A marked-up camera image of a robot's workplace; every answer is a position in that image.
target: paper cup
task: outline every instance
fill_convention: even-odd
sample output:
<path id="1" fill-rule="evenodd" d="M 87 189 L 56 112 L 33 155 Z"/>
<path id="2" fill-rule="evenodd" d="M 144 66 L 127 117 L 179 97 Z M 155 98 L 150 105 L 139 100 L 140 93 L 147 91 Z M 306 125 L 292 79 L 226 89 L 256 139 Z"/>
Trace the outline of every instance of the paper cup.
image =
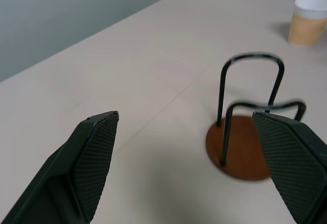
<path id="1" fill-rule="evenodd" d="M 288 36 L 289 43 L 312 45 L 327 23 L 327 0 L 296 0 Z"/>

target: round wooden coaster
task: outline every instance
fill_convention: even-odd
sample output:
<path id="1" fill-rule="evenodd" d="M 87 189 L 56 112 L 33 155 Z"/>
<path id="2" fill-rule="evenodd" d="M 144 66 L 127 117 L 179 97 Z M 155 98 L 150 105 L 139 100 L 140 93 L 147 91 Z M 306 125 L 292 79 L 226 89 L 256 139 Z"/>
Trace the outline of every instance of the round wooden coaster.
<path id="1" fill-rule="evenodd" d="M 220 164 L 225 119 L 221 127 L 210 127 L 206 135 L 206 150 L 212 162 L 226 174 L 250 181 L 270 177 L 258 134 L 247 116 L 233 116 L 230 127 L 226 165 Z"/>

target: gray wall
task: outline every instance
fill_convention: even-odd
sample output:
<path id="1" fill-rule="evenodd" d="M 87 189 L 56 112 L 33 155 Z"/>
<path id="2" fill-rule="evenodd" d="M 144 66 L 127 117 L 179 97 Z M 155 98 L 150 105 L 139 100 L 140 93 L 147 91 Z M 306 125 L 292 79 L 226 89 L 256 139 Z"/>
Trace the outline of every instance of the gray wall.
<path id="1" fill-rule="evenodd" d="M 0 81 L 158 0 L 0 0 Z"/>

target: table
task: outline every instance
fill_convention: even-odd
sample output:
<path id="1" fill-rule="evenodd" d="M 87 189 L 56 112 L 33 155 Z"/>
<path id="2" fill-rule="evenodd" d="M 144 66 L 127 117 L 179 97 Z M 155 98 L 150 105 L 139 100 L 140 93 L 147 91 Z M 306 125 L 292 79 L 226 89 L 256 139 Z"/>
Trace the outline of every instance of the table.
<path id="1" fill-rule="evenodd" d="M 0 83 L 0 219 L 79 121 L 118 110 L 93 224 L 294 223 L 271 180 L 232 179 L 205 151 L 220 70 L 248 51 L 282 57 L 275 102 L 303 99 L 303 122 L 327 141 L 326 34 L 311 48 L 286 42 L 294 1 L 163 0 Z M 266 103 L 277 67 L 228 72 L 224 111 L 239 98 Z"/>

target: wooden base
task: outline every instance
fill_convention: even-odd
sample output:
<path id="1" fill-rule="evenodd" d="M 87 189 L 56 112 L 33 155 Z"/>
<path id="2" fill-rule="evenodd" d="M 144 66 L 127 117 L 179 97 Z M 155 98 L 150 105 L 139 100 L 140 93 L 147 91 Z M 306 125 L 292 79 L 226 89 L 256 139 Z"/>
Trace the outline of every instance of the wooden base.
<path id="1" fill-rule="evenodd" d="M 222 119 L 222 126 L 214 124 L 206 135 L 206 150 L 212 162 L 238 179 L 257 181 L 270 177 L 255 126 L 247 116 L 232 117 L 226 165 L 220 164 L 224 124 Z"/>

